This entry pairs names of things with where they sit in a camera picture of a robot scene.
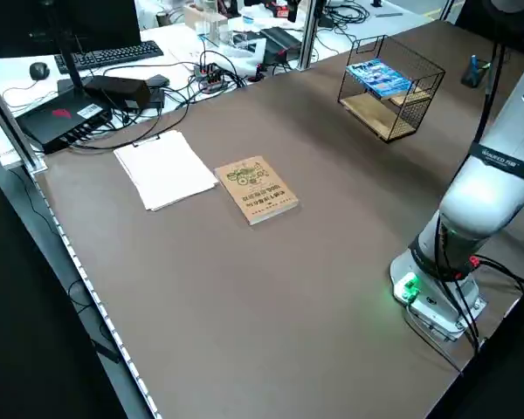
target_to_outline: wooden shelf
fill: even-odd
[[[401,94],[400,96],[394,96],[393,98],[390,98],[390,101],[396,106],[401,106],[403,105],[403,98],[405,98],[405,96],[405,94]],[[414,102],[419,102],[420,100],[427,100],[431,98],[431,96],[419,86],[416,87],[414,93],[409,93],[407,96],[408,98],[405,100],[406,105],[409,105]]]
[[[394,123],[396,123],[396,138],[416,131],[404,120],[396,121],[396,114],[369,93],[350,96],[340,102],[384,141],[394,140],[389,139]]]

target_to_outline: label sticker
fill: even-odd
[[[103,108],[95,104],[84,107],[81,111],[78,112],[78,115],[86,120],[101,112]]]

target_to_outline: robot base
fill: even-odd
[[[411,304],[411,311],[431,330],[435,330],[446,339],[453,341],[464,333],[466,323],[462,317],[459,317],[456,321],[450,321],[440,312],[440,307],[435,301],[440,301],[444,296],[433,284],[433,279],[419,269],[409,249],[394,259],[390,265],[390,278],[394,286],[394,297],[404,306],[407,306],[410,300],[415,298]],[[467,280],[473,281],[473,286],[477,289],[473,278]],[[479,295],[473,304],[469,305],[474,319],[478,318],[486,305],[486,301]],[[466,317],[472,323],[470,316],[466,314]]]

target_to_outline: keyboard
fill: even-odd
[[[88,52],[87,54],[72,54],[78,71],[90,68],[106,67],[108,65],[129,63],[138,59],[161,57],[163,51],[154,41],[145,41],[137,46],[117,48],[114,50],[101,50]],[[67,74],[68,67],[61,55],[55,55],[54,60],[60,70],[60,74]]]

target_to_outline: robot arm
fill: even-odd
[[[524,19],[524,0],[491,0],[487,8],[495,18],[509,22],[507,26],[515,27],[517,17]],[[524,206],[524,178],[484,162],[484,157],[524,162],[524,73],[479,144],[479,154],[466,160],[437,213],[390,266],[395,297],[404,304],[412,304],[422,318],[454,339],[462,334],[465,322],[461,310],[454,306],[439,281],[445,281],[456,302],[463,307],[465,301],[472,308],[472,316],[477,317],[485,302],[472,274],[446,282],[445,273],[466,272],[470,256],[490,236],[506,227]],[[438,234],[442,237],[441,258],[435,255]],[[405,285],[408,278],[419,281],[420,293],[415,301],[404,298],[410,295]],[[463,298],[457,286],[463,291]]]

